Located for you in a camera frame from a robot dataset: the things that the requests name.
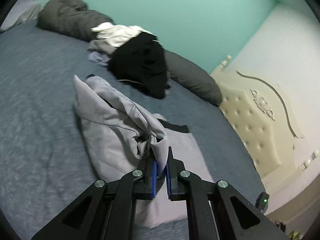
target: blue bedsheet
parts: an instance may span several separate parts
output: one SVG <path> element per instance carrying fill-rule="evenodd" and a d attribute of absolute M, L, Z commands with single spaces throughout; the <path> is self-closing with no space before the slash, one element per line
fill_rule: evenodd
<path fill-rule="evenodd" d="M 165 99 L 148 97 L 88 61 L 88 44 L 30 21 L 0 35 L 0 208 L 22 240 L 31 237 L 97 178 L 74 114 L 73 75 L 95 74 L 151 113 L 188 125 L 212 178 L 251 203 L 264 191 L 241 140 L 221 111 L 170 80 Z M 136 228 L 135 239 L 188 239 L 187 220 Z"/>

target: light blue cloth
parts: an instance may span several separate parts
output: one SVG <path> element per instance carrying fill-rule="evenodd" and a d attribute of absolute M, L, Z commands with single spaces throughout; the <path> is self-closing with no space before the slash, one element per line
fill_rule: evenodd
<path fill-rule="evenodd" d="M 88 59 L 92 62 L 98 63 L 101 66 L 108 66 L 108 61 L 110 58 L 107 54 L 100 53 L 98 51 L 93 51 L 88 55 Z"/>

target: cream upholstered headboard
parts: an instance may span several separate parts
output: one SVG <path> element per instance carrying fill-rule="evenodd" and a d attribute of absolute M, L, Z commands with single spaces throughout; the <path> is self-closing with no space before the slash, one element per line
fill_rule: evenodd
<path fill-rule="evenodd" d="M 266 192 L 274 195 L 299 177 L 308 163 L 295 164 L 303 139 L 291 104 L 279 85 L 220 65 L 211 74 L 220 87 L 220 109 L 253 159 Z"/>

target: silver bolt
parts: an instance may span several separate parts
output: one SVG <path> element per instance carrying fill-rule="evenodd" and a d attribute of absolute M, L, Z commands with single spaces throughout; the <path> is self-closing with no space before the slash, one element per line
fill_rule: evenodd
<path fill-rule="evenodd" d="M 219 187 L 227 187 L 228 186 L 228 182 L 226 182 L 225 180 L 220 180 L 218 182 Z"/>
<path fill-rule="evenodd" d="M 190 172 L 189 172 L 189 171 L 181 171 L 181 172 L 180 172 L 180 175 L 181 175 L 182 177 L 187 178 L 187 177 L 190 176 Z"/>
<path fill-rule="evenodd" d="M 142 175 L 142 171 L 140 170 L 135 170 L 132 172 L 132 175 L 135 177 L 140 177 Z"/>
<path fill-rule="evenodd" d="M 97 180 L 94 185 L 96 187 L 103 187 L 104 186 L 104 181 L 103 180 Z"/>

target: gray pillow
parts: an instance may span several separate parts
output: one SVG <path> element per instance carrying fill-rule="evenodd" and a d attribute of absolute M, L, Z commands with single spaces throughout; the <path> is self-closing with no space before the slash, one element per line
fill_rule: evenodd
<path fill-rule="evenodd" d="M 170 78 L 196 94 L 201 99 L 219 106 L 221 91 L 209 74 L 190 60 L 171 51 L 164 50 Z"/>

